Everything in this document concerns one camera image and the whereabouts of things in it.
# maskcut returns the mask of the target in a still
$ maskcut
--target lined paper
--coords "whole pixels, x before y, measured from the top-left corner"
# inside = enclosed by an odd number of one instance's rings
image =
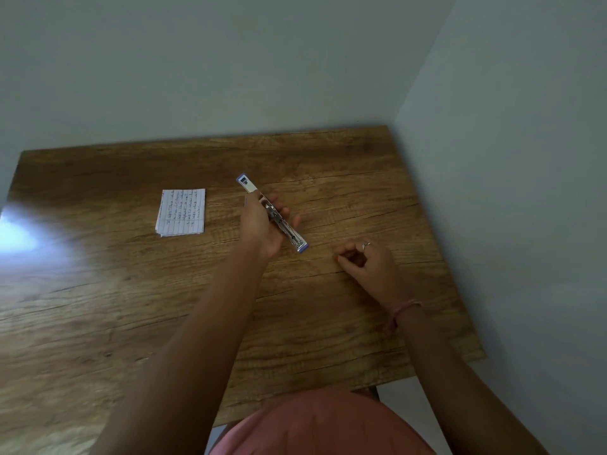
[[[178,236],[205,231],[205,189],[163,190],[156,233]]]

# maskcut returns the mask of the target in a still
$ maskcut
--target person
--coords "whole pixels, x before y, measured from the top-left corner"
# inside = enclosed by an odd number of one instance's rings
[[[150,360],[91,453],[196,453],[222,400],[255,293],[283,242],[258,191],[245,198],[240,238],[171,340]],[[281,215],[290,211],[270,195]],[[291,224],[298,227],[299,215]],[[436,419],[455,454],[546,454],[542,445],[476,376],[414,299],[389,250],[348,240],[338,264],[393,313]],[[219,441],[224,454],[433,453],[405,421],[374,399],[340,390],[305,391],[244,419]]]

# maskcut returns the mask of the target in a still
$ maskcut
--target person's left hand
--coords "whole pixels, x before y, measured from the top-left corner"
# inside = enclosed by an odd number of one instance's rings
[[[259,246],[262,257],[271,258],[278,253],[285,236],[274,223],[269,221],[266,208],[261,205],[259,198],[261,194],[258,190],[248,193],[245,197],[245,206],[240,212],[240,241],[246,246]],[[289,220],[289,208],[283,206],[277,194],[272,193],[266,198],[294,229],[299,227],[301,217],[297,214]]]

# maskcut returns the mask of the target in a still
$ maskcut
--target red thread bracelet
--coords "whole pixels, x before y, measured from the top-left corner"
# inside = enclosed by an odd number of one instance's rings
[[[405,303],[401,304],[399,307],[397,307],[393,312],[392,312],[392,316],[390,318],[390,322],[388,323],[388,330],[389,331],[395,331],[396,329],[398,329],[398,324],[396,323],[396,318],[397,316],[402,313],[403,311],[405,311],[407,308],[411,308],[413,305],[420,305],[421,306],[421,302],[419,300],[415,300],[414,298],[411,298],[410,300],[407,300]]]

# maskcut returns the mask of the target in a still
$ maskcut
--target brown wooden surface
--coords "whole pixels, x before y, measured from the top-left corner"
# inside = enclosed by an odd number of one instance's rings
[[[385,127],[24,152],[3,220],[36,244],[0,255],[0,451],[88,447],[237,239],[241,172],[303,215],[310,248],[269,264],[216,424],[297,390],[414,375],[331,259],[349,236],[390,247],[461,355],[484,356]],[[204,234],[158,236],[162,189],[198,188]]]

